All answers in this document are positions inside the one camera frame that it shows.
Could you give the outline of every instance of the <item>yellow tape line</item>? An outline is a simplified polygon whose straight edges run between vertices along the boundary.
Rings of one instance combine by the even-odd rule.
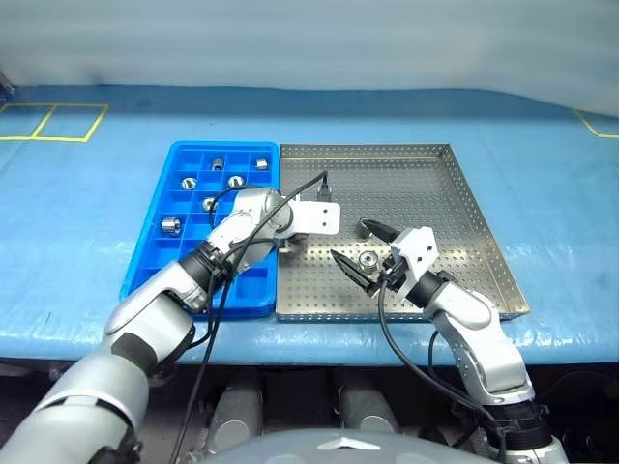
[[[576,116],[578,116],[578,118],[580,119],[580,121],[582,121],[582,124],[584,124],[586,126],[586,128],[588,130],[591,131],[591,133],[593,133],[596,137],[599,138],[619,138],[619,133],[603,133],[603,132],[598,132],[596,130],[596,128],[593,127],[593,124],[591,124],[587,118],[584,117],[584,114],[580,113],[579,110],[577,110],[576,108],[572,108],[574,110],[574,113],[576,113]]]
[[[99,126],[103,117],[107,113],[109,109],[109,105],[103,103],[5,103],[2,107],[0,107],[0,113],[2,113],[5,109],[11,106],[49,106],[49,110],[40,121],[40,123],[35,127],[34,131],[30,135],[2,135],[0,136],[0,140],[40,140],[40,141],[53,141],[53,142],[87,142],[92,134],[95,132],[95,129]],[[100,108],[101,112],[95,119],[95,122],[92,124],[90,129],[86,132],[86,135],[83,137],[55,137],[55,136],[39,136],[39,133],[43,130],[51,116],[54,114],[58,107],[77,107],[77,108]]]

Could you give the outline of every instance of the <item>blue plastic tray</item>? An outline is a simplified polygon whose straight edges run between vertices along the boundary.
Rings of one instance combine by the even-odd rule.
[[[211,170],[214,158],[223,159],[223,170]],[[256,168],[256,159],[268,162],[266,170]],[[280,187],[280,151],[270,142],[192,142],[174,143],[169,150],[162,175],[148,208],[132,260],[123,281],[120,298],[125,299],[172,260],[186,256],[211,231],[202,200],[228,187],[231,176],[242,176],[247,184]],[[194,177],[193,190],[183,190],[181,181]],[[215,225],[219,224],[234,204],[237,192],[230,192],[219,202]],[[178,237],[162,232],[164,218],[181,220]],[[272,252],[261,263],[234,279],[225,305],[224,317],[266,316],[275,308],[278,257]],[[214,307],[220,303],[220,292]]]

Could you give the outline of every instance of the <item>blue table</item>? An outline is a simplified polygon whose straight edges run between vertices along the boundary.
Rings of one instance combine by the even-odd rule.
[[[14,101],[109,111],[86,143],[0,141],[0,357],[75,360],[98,344],[168,147],[215,139],[450,143],[531,307],[504,324],[525,360],[619,360],[619,139],[569,108],[481,91],[38,87]],[[45,131],[83,135],[92,118],[58,111]],[[0,135],[22,124],[1,113]],[[393,332],[427,361],[431,326]],[[436,356],[451,363],[442,343]],[[274,317],[222,324],[213,361],[398,363],[376,324]]]

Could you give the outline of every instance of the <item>white wall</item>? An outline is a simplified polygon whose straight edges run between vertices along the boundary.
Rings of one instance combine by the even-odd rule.
[[[619,0],[2,0],[19,85],[482,88],[619,114]]]

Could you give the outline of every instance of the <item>stainless steel tray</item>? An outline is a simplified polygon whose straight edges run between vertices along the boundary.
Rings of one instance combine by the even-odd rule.
[[[401,230],[434,229],[440,258],[461,285],[487,295],[502,318],[529,311],[484,215],[449,145],[281,145],[281,189],[291,191],[318,171],[329,171],[333,201],[341,205],[335,237],[310,237],[279,259],[277,315],[281,321],[376,319],[376,301],[339,270],[331,248],[357,259],[366,250],[384,258],[389,249],[355,233],[359,218],[374,218]],[[315,199],[315,188],[304,199]],[[391,320],[421,320],[411,303],[386,300]]]

